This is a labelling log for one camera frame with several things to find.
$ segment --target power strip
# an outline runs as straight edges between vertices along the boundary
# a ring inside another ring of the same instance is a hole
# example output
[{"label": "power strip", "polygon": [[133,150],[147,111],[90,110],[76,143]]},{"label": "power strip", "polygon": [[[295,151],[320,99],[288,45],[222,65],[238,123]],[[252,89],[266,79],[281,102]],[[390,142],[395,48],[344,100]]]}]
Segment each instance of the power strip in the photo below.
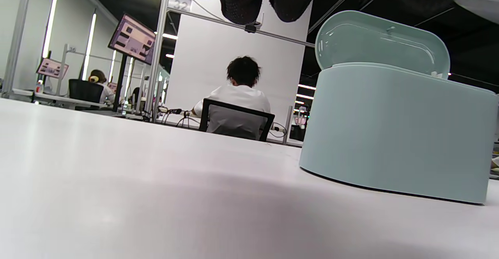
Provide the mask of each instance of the power strip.
[{"label": "power strip", "polygon": [[279,124],[276,124],[276,123],[272,123],[271,130],[282,132],[282,133],[286,132],[286,130],[282,126],[280,126]]}]

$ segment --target fluorescent light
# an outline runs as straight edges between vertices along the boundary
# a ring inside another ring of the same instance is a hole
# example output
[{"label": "fluorescent light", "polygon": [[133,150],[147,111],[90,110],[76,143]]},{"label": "fluorescent light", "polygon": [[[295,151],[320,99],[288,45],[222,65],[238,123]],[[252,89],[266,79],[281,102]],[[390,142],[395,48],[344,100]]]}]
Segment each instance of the fluorescent light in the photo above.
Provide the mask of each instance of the fluorescent light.
[{"label": "fluorescent light", "polygon": [[313,100],[313,97],[312,97],[312,96],[301,95],[301,94],[297,94],[296,96],[298,96],[298,97],[302,97],[302,98],[307,98],[307,99],[312,99],[312,100]]},{"label": "fluorescent light", "polygon": [[309,87],[308,85],[298,85],[298,87],[306,88],[306,89],[313,89],[313,90],[317,89],[317,88],[314,88],[314,87]]},{"label": "fluorescent light", "polygon": [[45,42],[43,44],[43,52],[41,54],[43,58],[48,57],[48,45],[50,44],[50,36],[52,35],[52,26],[54,25],[56,4],[57,0],[52,0],[52,5],[50,6],[50,14],[48,15],[47,33],[45,34]]},{"label": "fluorescent light", "polygon": [[116,51],[113,51],[113,60],[111,60],[111,69],[109,69],[109,79],[107,82],[111,82],[111,78],[113,76],[113,69],[114,69],[114,60],[116,59]]},{"label": "fluorescent light", "polygon": [[170,35],[170,34],[163,34],[163,37],[167,37],[168,39],[173,39],[173,40],[178,40],[179,37],[176,35]]},{"label": "fluorescent light", "polygon": [[95,20],[97,19],[97,14],[94,13],[92,16],[92,25],[90,25],[90,34],[88,36],[87,52],[85,54],[85,64],[83,65],[82,79],[85,80],[87,77],[88,62],[90,60],[90,50],[92,49],[93,32],[95,30]]},{"label": "fluorescent light", "polygon": [[132,69],[133,69],[133,58],[130,58],[130,65],[128,66],[128,76],[126,78],[126,85],[125,85],[125,99],[128,97],[128,85],[130,85],[130,79],[132,78]]}]

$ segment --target bottle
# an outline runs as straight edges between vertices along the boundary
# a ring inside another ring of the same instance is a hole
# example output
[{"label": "bottle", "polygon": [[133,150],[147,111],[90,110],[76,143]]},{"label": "bottle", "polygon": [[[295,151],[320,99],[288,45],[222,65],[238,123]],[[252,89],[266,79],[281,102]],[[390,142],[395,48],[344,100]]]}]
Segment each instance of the bottle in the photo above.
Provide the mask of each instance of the bottle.
[{"label": "bottle", "polygon": [[43,81],[42,80],[39,80],[36,83],[36,90],[35,90],[35,92],[37,92],[37,93],[43,93]]}]

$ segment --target container lid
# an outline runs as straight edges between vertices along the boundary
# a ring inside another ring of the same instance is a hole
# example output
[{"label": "container lid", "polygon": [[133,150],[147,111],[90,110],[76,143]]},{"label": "container lid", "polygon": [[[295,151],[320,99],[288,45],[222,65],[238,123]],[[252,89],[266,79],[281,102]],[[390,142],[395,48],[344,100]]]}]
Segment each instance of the container lid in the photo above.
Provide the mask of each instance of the container lid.
[{"label": "container lid", "polygon": [[449,52],[435,34],[358,11],[343,11],[322,25],[315,41],[321,69],[369,62],[402,67],[447,79]]}]

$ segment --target display screen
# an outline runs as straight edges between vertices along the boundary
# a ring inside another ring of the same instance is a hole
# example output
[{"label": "display screen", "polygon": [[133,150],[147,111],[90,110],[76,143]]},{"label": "display screen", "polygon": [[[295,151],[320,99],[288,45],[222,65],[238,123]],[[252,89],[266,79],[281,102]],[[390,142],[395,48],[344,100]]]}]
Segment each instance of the display screen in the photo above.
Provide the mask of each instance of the display screen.
[{"label": "display screen", "polygon": [[129,15],[124,15],[109,43],[109,48],[151,65],[156,35]]},{"label": "display screen", "polygon": [[[69,68],[69,65],[65,64],[64,65],[64,74],[62,77],[67,73],[67,69]],[[52,78],[59,78],[60,72],[61,72],[61,63],[54,61],[52,59],[44,58],[40,66],[38,67],[38,70],[36,71],[38,74],[42,74],[45,76],[51,76]]]}]

